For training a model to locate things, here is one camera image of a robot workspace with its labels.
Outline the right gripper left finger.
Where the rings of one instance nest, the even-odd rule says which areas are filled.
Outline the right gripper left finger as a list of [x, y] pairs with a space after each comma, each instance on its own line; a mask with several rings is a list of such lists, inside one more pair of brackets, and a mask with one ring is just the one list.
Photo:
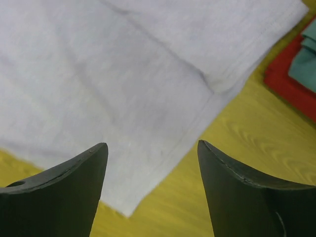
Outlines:
[[108, 146], [0, 190], [2, 237], [88, 237], [106, 173]]

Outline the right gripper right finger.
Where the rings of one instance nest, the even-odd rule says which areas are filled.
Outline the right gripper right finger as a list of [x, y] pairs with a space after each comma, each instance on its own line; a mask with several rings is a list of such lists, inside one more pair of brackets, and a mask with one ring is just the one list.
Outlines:
[[215, 236], [315, 236], [315, 186], [263, 173], [203, 140], [197, 154]]

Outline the purple t shirt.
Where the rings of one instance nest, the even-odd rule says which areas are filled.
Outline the purple t shirt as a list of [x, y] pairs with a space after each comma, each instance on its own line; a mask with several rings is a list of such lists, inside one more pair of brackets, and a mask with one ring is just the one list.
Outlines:
[[131, 216], [307, 13], [300, 0], [3, 0], [0, 147], [48, 169], [109, 147]]

